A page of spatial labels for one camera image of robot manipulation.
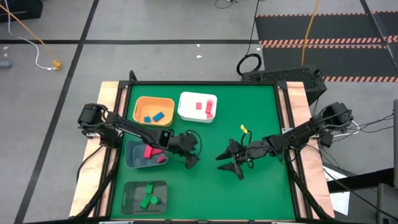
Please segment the wooden board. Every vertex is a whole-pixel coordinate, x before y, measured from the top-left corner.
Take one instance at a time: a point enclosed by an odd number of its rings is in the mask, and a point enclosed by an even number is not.
[[[307,103],[307,97],[305,95],[305,90],[303,83],[289,82],[287,84],[288,93],[290,98],[290,103],[292,107],[293,119],[296,126],[308,121],[311,117],[310,109]],[[118,82],[103,82],[101,85],[101,90],[99,91],[98,103],[106,105],[110,110],[114,108],[114,103],[116,100],[116,94],[118,91]],[[289,126],[287,119],[286,106],[284,104],[283,93],[279,92],[282,114],[284,116],[285,126]],[[126,98],[126,90],[123,91],[121,97],[121,108],[119,109],[119,114],[122,115],[124,100]],[[99,138],[89,139],[86,146],[86,151],[84,158],[89,156],[95,149],[98,148]],[[317,142],[311,140],[309,145],[318,148]],[[70,210],[70,215],[76,215],[79,213],[87,202],[91,199],[92,195],[95,193],[100,182],[101,169],[103,166],[105,150],[101,150],[95,156],[93,156],[81,169],[80,178],[76,186],[75,196],[73,198],[72,207]],[[323,173],[323,164],[318,152],[315,152],[311,147],[306,147],[301,151],[301,156],[303,160],[303,168],[305,173],[305,178],[307,181],[307,187],[311,194],[314,196],[315,200],[323,207],[323,209],[330,216],[334,217],[333,207],[331,206],[331,200],[329,196],[328,187],[326,184],[326,178]],[[110,166],[113,163],[113,156],[111,156]],[[300,214],[305,217],[305,208],[303,205],[303,197],[298,192],[298,204],[300,208]],[[109,187],[103,195],[103,200],[101,204],[101,209],[99,211],[100,215],[105,215],[105,208],[108,202]]]

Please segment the orange container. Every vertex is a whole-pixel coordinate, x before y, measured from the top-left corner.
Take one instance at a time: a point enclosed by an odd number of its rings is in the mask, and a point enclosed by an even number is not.
[[[159,112],[162,112],[164,117],[155,122],[152,118]],[[172,99],[142,96],[136,101],[132,118],[141,124],[167,127],[172,124],[173,113],[174,101]],[[146,116],[150,117],[150,123],[144,122]]]

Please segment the green mat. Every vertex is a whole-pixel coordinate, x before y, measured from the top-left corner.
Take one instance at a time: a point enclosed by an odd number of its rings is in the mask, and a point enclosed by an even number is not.
[[[184,121],[177,113],[183,91],[217,96],[217,113],[210,124]],[[132,120],[140,96],[171,98],[175,102],[173,123],[176,134],[195,130],[203,140],[200,161],[190,170],[184,158],[169,154],[162,166],[130,169],[126,166],[125,145],[135,136],[125,134],[115,186],[112,219],[159,218],[194,220],[294,220],[292,196],[285,164],[276,157],[255,161],[254,169],[242,166],[244,180],[232,172],[217,170],[231,160],[216,161],[228,139],[240,141],[240,125],[253,132],[253,141],[280,134],[274,87],[271,85],[134,85],[127,118]],[[167,211],[156,215],[123,215],[123,188],[130,181],[164,180],[168,185]]]

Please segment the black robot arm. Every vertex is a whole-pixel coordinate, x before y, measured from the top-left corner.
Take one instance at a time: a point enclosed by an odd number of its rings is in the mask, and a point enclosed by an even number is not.
[[[101,137],[99,144],[105,147],[118,147],[119,133],[125,132],[141,138],[142,142],[152,147],[185,157],[187,169],[192,168],[199,160],[193,153],[198,141],[192,133],[186,132],[174,136],[173,131],[149,129],[120,117],[117,112],[108,111],[104,105],[86,104],[80,114],[78,124],[85,136],[99,134]]]
[[[289,149],[302,149],[315,134],[330,134],[326,130],[339,131],[346,129],[352,122],[351,110],[343,103],[333,103],[310,118],[306,123],[284,133],[263,137],[262,141],[250,142],[247,146],[234,139],[229,140],[229,146],[216,160],[232,158],[233,162],[219,166],[219,170],[234,172],[239,180],[243,180],[240,166],[247,162],[249,168],[254,167],[253,160],[270,156],[284,156]]]

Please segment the yellow object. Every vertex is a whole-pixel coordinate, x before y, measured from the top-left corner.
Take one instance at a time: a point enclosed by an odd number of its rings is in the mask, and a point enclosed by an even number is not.
[[[36,38],[55,58],[56,60],[53,60],[53,64],[54,64],[54,68],[56,70],[59,70],[60,67],[62,66],[62,60],[59,57],[58,54],[56,54],[55,52],[53,52],[49,46],[47,46],[43,40],[41,40],[40,38],[38,38],[27,26],[25,26],[25,24],[23,22],[21,22],[12,12],[8,11],[4,6],[2,6],[0,4],[0,8],[4,11],[6,11],[10,16],[12,16],[16,21],[19,22],[19,24],[24,27],[30,34],[32,34],[32,36],[34,36],[34,38]]]
[[[155,122],[153,117],[159,112],[162,112],[164,117]],[[132,118],[141,124],[167,127],[172,124],[173,113],[174,101],[172,99],[142,96],[136,101]],[[150,123],[144,122],[146,116],[150,117]]]
[[[320,2],[320,0],[317,0],[317,3],[315,5],[315,9],[312,12],[311,20],[310,20],[310,23],[309,23],[308,28],[307,28],[307,33],[305,34],[303,52],[301,54],[301,66],[304,65],[304,55],[305,55],[305,47],[307,46],[307,38],[308,38],[308,35],[310,33],[310,29],[311,29],[311,26],[312,26],[313,18],[315,17],[315,14],[317,13],[319,2]]]
[[[242,131],[243,131],[245,134],[248,133],[248,130],[243,126],[243,124],[241,125],[241,129],[242,129]]]

